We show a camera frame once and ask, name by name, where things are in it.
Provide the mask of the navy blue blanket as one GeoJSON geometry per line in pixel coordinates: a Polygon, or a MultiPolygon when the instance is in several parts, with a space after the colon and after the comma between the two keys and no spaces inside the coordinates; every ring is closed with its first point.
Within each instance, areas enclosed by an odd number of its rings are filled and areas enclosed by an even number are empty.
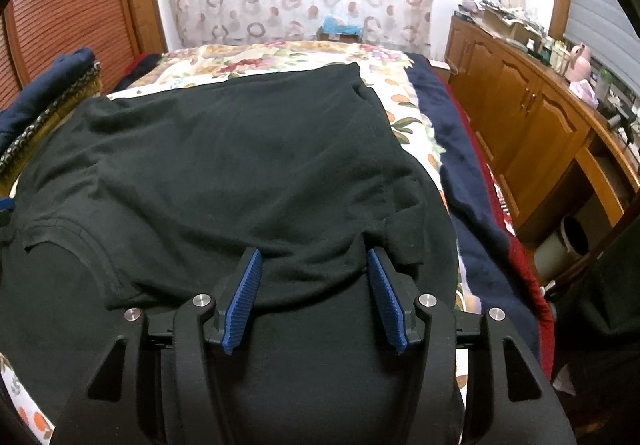
{"type": "Polygon", "coordinates": [[[540,356],[540,333],[534,301],[509,257],[510,235],[499,222],[495,187],[472,143],[469,124],[445,83],[421,55],[411,54],[408,78],[420,111],[431,121],[444,152],[439,170],[444,196],[458,237],[466,309],[483,313],[500,307],[525,343],[540,356]]]}

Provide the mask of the red blanket edge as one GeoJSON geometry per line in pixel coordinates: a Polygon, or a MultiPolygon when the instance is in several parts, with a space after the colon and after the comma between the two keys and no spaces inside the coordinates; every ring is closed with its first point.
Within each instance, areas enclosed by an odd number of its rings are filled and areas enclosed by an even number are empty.
{"type": "Polygon", "coordinates": [[[495,223],[499,226],[500,231],[506,235],[509,240],[509,261],[512,267],[518,272],[520,281],[526,286],[529,298],[533,301],[535,307],[533,312],[536,315],[539,328],[540,339],[540,351],[539,358],[542,370],[548,379],[551,379],[551,373],[553,368],[554,358],[554,321],[548,302],[544,299],[544,292],[541,291],[538,281],[534,274],[534,268],[532,260],[525,251],[524,246],[518,237],[515,236],[514,230],[508,228],[508,220],[510,216],[506,215],[502,209],[502,205],[499,200],[499,196],[496,193],[496,186],[498,185],[494,174],[492,174],[489,165],[480,149],[480,144],[477,142],[475,135],[472,133],[471,124],[463,111],[459,101],[452,95],[451,87],[448,83],[439,76],[438,81],[442,83],[442,86],[446,90],[449,101],[457,109],[457,115],[462,122],[462,126],[465,131],[464,137],[471,143],[474,152],[474,158],[480,165],[480,173],[483,175],[485,182],[485,188],[489,197],[489,203],[491,207],[491,215],[494,218],[495,223]]]}

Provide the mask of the white bucket under cabinet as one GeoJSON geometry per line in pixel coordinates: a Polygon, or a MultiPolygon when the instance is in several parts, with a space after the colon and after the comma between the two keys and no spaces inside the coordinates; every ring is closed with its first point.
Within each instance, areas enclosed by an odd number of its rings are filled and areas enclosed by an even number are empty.
{"type": "Polygon", "coordinates": [[[566,216],[535,250],[535,269],[541,279],[551,280],[588,252],[589,241],[582,223],[575,217],[566,216]]]}

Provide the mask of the wooden sideboard cabinet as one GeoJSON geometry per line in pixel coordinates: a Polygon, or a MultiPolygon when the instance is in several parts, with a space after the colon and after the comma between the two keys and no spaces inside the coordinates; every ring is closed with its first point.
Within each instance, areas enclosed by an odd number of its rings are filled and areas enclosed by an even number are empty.
{"type": "Polygon", "coordinates": [[[639,165],[603,116],[551,69],[459,17],[446,61],[521,242],[536,248],[573,217],[597,249],[639,191],[639,165]]]}

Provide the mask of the floral bedspread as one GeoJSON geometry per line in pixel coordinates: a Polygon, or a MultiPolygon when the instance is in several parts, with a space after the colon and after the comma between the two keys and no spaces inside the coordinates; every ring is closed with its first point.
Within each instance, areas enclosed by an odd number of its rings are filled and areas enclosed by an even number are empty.
{"type": "Polygon", "coordinates": [[[160,63],[150,73],[108,98],[131,98],[241,76],[314,70],[331,64],[356,64],[364,84],[382,97],[414,98],[406,72],[412,62],[406,54],[370,44],[336,41],[275,41],[247,46],[206,44],[178,49],[160,57],[160,63]]]}

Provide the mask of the olive patterned folded garment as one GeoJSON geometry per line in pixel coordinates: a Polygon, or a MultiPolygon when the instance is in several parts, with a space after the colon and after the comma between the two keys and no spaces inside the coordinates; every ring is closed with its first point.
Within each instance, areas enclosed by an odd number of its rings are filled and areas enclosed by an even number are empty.
{"type": "Polygon", "coordinates": [[[55,99],[54,103],[1,153],[1,197],[9,197],[14,183],[43,137],[59,126],[81,102],[99,96],[101,90],[101,69],[100,64],[96,62],[94,70],[90,70],[61,98],[55,99]]]}

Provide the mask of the navy blue folded garment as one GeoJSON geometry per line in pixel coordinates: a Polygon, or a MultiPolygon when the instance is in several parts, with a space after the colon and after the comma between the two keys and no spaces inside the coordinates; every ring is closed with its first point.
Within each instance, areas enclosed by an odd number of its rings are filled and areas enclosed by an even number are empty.
{"type": "Polygon", "coordinates": [[[96,55],[89,47],[56,57],[46,72],[27,84],[12,104],[1,111],[1,152],[5,152],[55,99],[61,98],[95,68],[96,55]]]}

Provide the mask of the pink kettle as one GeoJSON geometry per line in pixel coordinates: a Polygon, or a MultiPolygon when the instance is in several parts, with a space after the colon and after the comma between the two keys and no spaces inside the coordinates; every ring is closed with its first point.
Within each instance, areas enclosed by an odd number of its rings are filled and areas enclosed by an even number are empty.
{"type": "Polygon", "coordinates": [[[564,73],[568,82],[587,80],[591,73],[591,50],[584,43],[575,45],[570,51],[570,60],[564,73]]]}

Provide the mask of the clutter pile on cabinet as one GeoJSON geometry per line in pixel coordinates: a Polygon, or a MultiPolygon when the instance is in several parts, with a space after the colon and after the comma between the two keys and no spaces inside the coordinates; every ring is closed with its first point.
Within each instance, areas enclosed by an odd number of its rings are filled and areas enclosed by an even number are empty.
{"type": "Polygon", "coordinates": [[[531,20],[522,8],[505,8],[491,1],[463,0],[454,12],[457,18],[475,23],[493,38],[518,43],[533,50],[548,38],[546,30],[531,20]]]}

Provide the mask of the grey window blind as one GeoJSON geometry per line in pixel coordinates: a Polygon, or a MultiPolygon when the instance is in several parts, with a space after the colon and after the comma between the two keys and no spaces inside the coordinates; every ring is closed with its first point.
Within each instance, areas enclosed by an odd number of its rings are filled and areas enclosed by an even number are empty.
{"type": "Polygon", "coordinates": [[[617,0],[570,0],[565,37],[639,94],[639,37],[617,0]]]}

